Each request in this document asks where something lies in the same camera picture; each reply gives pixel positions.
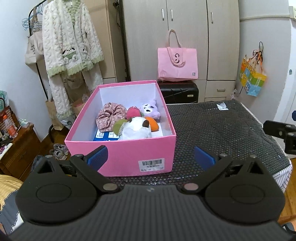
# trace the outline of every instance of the wardrobe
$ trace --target wardrobe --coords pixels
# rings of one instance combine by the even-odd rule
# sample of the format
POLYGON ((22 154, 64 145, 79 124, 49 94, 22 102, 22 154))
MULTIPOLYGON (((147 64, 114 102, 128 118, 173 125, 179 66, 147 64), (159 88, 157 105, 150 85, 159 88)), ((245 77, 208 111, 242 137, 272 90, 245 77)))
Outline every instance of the wardrobe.
MULTIPOLYGON (((174 29, 182 47, 196 48, 199 102, 234 89, 239 58, 238 0, 122 0, 131 81, 157 79, 157 48, 174 29)), ((174 34, 170 46, 177 47, 174 34)))

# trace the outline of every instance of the white label on table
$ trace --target white label on table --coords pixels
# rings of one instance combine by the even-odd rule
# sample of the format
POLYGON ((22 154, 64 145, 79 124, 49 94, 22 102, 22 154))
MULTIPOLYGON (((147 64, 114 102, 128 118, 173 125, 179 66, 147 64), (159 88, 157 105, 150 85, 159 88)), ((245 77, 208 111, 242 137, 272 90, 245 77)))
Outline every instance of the white label on table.
POLYGON ((228 110, 224 102, 217 104, 217 106, 219 110, 228 110))
POLYGON ((111 131, 111 132, 109 132, 109 136, 108 136, 108 138, 116 138, 116 139, 118 139, 119 136, 116 135, 113 131, 111 131))
POLYGON ((103 138, 104 137, 104 133, 100 132, 99 130, 96 132, 96 138, 103 138))
POLYGON ((139 161, 139 167, 141 172, 160 171, 165 169, 165 159, 155 159, 147 161, 139 161))

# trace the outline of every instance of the orange plush toy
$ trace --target orange plush toy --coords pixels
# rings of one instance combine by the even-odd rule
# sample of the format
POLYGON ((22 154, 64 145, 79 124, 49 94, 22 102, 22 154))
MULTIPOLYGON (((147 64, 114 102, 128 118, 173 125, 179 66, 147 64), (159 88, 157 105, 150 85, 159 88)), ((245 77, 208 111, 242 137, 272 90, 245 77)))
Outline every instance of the orange plush toy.
POLYGON ((159 130, 159 126, 158 126, 157 122, 152 117, 146 116, 144 118, 149 121, 151 131, 158 131, 159 130))

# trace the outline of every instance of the pajama sleeve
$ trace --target pajama sleeve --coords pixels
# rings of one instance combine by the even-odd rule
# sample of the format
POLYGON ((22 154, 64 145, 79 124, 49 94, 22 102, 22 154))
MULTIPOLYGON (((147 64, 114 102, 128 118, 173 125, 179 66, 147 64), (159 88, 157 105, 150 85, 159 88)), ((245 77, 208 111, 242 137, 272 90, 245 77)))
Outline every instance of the pajama sleeve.
POLYGON ((62 31, 61 22, 56 7, 49 3, 44 7, 42 35, 44 59, 47 74, 52 77, 66 70, 62 55, 62 31))
POLYGON ((93 62, 93 64, 95 64, 104 60, 104 56, 96 30, 94 28, 94 24, 91 20, 91 16, 85 3, 83 3, 82 5, 81 15, 81 29, 83 41, 86 44, 86 46, 89 47, 90 59, 93 62))

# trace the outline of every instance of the green plush toy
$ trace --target green plush toy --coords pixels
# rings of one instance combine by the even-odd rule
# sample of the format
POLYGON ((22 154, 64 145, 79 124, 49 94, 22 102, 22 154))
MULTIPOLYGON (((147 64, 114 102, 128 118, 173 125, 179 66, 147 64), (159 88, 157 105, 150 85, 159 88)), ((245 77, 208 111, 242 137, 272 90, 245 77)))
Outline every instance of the green plush toy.
POLYGON ((115 122, 114 126, 113 126, 113 132, 118 135, 120 127, 122 126, 123 123, 128 122, 128 120, 126 119, 121 119, 115 122))

